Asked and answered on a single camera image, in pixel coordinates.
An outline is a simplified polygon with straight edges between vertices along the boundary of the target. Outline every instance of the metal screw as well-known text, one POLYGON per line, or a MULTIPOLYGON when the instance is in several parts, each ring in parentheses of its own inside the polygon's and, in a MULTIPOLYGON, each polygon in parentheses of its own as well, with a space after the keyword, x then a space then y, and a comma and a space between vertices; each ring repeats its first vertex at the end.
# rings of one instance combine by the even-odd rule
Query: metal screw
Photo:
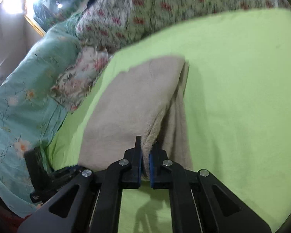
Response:
POLYGON ((91 175, 92 175, 92 171, 89 170, 89 169, 86 169, 86 170, 84 170, 84 171, 82 172, 82 176, 83 176, 83 177, 89 177, 89 176, 91 176, 91 175))
POLYGON ((206 169, 202 169, 199 171, 199 174, 203 177, 207 177, 209 175, 209 171, 206 169))
POLYGON ((172 165, 172 161, 170 159, 166 159, 163 161, 163 165, 164 166, 171 166, 172 165))
POLYGON ((121 166, 127 166, 128 163, 129 163, 129 161, 128 161, 127 159, 121 159, 121 160, 119 161, 119 164, 120 164, 121 166))

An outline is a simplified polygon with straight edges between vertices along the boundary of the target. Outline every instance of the beige towel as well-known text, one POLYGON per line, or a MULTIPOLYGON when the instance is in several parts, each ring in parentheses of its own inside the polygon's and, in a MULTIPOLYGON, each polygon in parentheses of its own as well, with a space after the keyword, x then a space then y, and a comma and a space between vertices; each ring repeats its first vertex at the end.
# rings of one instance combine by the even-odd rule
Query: beige towel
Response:
POLYGON ((184 58, 165 56, 116 76, 88 121, 78 164, 94 171, 106 169, 141 135, 146 175, 156 139, 171 160, 191 169, 183 104, 187 73, 184 58))

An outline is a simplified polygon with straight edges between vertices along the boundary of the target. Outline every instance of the teal floral comforter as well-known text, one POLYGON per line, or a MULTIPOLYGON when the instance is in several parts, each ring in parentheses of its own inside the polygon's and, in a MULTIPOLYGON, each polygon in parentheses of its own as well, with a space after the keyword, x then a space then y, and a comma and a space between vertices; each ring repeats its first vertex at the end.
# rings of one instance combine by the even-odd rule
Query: teal floral comforter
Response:
POLYGON ((20 217, 36 210, 23 154, 37 146, 43 151, 67 114, 49 92, 81 49, 77 21, 76 15, 51 28, 0 86, 0 196, 20 217))

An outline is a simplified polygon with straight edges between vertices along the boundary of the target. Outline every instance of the mint green fabric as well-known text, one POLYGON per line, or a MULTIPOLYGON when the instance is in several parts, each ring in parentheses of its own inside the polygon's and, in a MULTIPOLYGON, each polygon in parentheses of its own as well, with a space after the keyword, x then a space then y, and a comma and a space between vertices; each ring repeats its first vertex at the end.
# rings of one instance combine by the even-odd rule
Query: mint green fabric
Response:
MULTIPOLYGON (((194 170, 206 168, 276 231, 291 213, 291 11, 226 12, 172 26, 114 56, 47 150, 74 165, 86 123, 121 71, 179 54, 194 170)), ((119 232, 171 232, 168 192, 123 192, 119 232)))
POLYGON ((49 145, 67 114, 49 91, 81 49, 77 21, 76 15, 51 28, 0 86, 0 197, 20 217, 36 210, 23 154, 49 145))

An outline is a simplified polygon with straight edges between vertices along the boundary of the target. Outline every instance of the lime green bed sheet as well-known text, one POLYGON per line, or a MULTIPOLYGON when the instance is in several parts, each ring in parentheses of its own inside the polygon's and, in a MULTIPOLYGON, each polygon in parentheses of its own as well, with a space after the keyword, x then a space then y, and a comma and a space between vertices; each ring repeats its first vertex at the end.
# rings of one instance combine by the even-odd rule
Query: lime green bed sheet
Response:
MULTIPOLYGON (((227 12, 184 22, 119 51, 47 149, 78 161, 87 121, 121 71, 166 54, 190 68, 185 112, 194 170, 210 170, 275 232, 291 213, 291 11, 227 12)), ((166 190, 124 190, 119 232, 172 232, 166 190)))

